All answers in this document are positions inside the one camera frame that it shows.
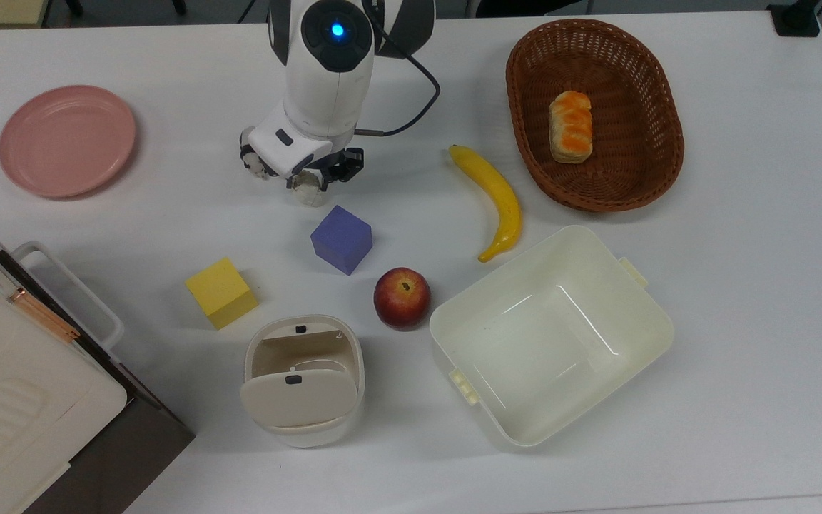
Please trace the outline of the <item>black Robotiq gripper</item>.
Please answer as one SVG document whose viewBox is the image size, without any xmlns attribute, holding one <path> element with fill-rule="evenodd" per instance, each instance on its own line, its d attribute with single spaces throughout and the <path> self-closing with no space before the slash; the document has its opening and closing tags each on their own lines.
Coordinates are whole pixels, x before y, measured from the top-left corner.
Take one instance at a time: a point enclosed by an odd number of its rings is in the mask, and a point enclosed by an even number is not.
<svg viewBox="0 0 822 514">
<path fill-rule="evenodd" d="M 346 148 L 336 155 L 324 156 L 307 165 L 307 169 L 319 171 L 324 176 L 324 184 L 346 183 L 363 170 L 365 152 L 362 148 Z M 307 170 L 292 173 L 286 180 L 287 189 L 297 190 L 307 182 Z"/>
</svg>

